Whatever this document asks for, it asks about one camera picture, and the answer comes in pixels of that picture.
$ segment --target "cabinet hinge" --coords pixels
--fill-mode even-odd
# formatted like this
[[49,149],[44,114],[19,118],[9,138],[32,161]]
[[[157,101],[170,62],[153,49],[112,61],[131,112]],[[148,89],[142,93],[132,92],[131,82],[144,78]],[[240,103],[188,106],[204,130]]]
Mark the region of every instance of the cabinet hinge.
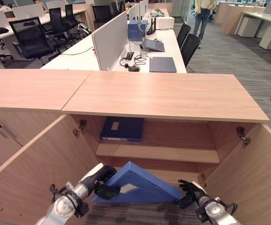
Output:
[[242,140],[242,145],[245,148],[248,144],[251,143],[251,138],[246,137],[246,129],[244,127],[237,127],[236,128],[237,135]]
[[204,186],[204,188],[206,188],[207,187],[207,184],[206,184],[206,176],[205,176],[205,174],[201,174],[201,180],[202,180],[202,183],[203,183],[203,186]]
[[75,128],[73,130],[73,134],[76,136],[76,138],[79,137],[79,134],[84,130],[84,128],[86,127],[87,123],[88,122],[86,120],[80,120],[79,127]]

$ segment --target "person standing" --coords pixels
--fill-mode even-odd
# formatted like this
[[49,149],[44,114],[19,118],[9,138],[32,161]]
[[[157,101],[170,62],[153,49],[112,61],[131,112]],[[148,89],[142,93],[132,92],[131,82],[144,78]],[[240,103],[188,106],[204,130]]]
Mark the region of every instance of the person standing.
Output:
[[197,35],[200,23],[202,22],[200,34],[198,36],[201,40],[204,37],[209,16],[212,14],[212,11],[217,4],[218,0],[195,0],[196,22],[193,35]]
[[0,11],[6,13],[12,11],[12,9],[8,6],[5,6],[3,0],[0,0]]

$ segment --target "laptop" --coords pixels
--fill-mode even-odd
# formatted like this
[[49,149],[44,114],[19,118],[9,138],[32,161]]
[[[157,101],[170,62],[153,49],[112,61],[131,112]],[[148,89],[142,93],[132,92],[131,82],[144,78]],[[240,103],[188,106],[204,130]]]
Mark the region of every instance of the laptop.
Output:
[[150,39],[145,39],[143,42],[144,48],[152,49],[159,52],[165,52],[164,44],[158,41],[153,41]]
[[172,57],[150,57],[150,72],[176,73],[176,66]]

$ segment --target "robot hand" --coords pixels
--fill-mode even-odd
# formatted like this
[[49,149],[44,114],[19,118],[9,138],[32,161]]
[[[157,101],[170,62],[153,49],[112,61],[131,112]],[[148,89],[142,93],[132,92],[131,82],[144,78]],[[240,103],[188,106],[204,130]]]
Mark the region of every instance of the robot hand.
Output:
[[[175,202],[178,208],[185,209],[196,202],[199,206],[196,214],[202,223],[210,221],[212,225],[241,225],[232,216],[237,210],[235,203],[226,205],[218,197],[211,199],[203,188],[195,182],[189,183],[184,180],[178,182],[180,183],[179,187],[186,192],[185,197]],[[227,212],[230,207],[233,207],[231,214]]]
[[[111,189],[103,183],[116,172],[115,168],[100,163],[89,171],[75,187],[68,182],[65,187],[58,190],[52,184],[50,191],[53,194],[53,204],[47,215],[41,218],[36,225],[62,225],[73,215],[78,218],[84,216],[88,212],[88,204],[83,201],[93,191],[104,199],[115,198],[120,193],[120,188]],[[61,197],[55,201],[55,195],[61,195]]]

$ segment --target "blue folder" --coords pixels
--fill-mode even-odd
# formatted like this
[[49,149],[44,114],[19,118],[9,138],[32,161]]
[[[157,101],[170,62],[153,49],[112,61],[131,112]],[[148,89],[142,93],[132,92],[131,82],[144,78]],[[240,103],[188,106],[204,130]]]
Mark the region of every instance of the blue folder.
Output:
[[95,203],[161,203],[179,200],[180,190],[150,174],[132,162],[128,162],[106,185],[121,187],[118,197],[105,200],[97,195],[93,196]]

